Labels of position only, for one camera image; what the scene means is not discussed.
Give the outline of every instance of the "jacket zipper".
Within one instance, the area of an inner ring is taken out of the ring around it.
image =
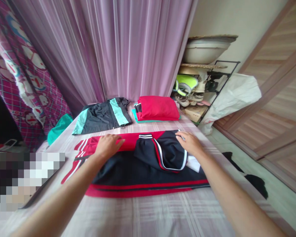
[[[110,109],[110,106],[109,106],[109,102],[107,102],[107,106],[108,106],[108,108],[109,108],[109,114],[110,114],[110,117],[111,117],[112,129],[114,129],[113,117],[112,117],[112,114],[111,114],[111,109]]]

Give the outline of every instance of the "pixelated area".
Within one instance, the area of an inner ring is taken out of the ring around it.
[[[22,207],[65,163],[65,153],[0,153],[0,211]]]

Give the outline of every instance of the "person's arm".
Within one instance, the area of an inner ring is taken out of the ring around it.
[[[60,236],[76,211],[88,186],[104,163],[121,147],[118,135],[101,137],[97,149],[61,188],[34,212],[12,236]]]
[[[286,236],[241,187],[206,154],[197,137],[176,133],[182,147],[200,163],[227,219],[239,236]]]

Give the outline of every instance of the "cardboard box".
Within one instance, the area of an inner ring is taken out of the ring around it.
[[[202,115],[207,111],[207,106],[188,106],[185,108],[184,112],[186,116],[193,122],[199,122]]]

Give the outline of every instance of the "wardrobe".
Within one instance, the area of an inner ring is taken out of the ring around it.
[[[296,0],[287,2],[239,73],[255,76],[262,98],[214,127],[296,192]]]

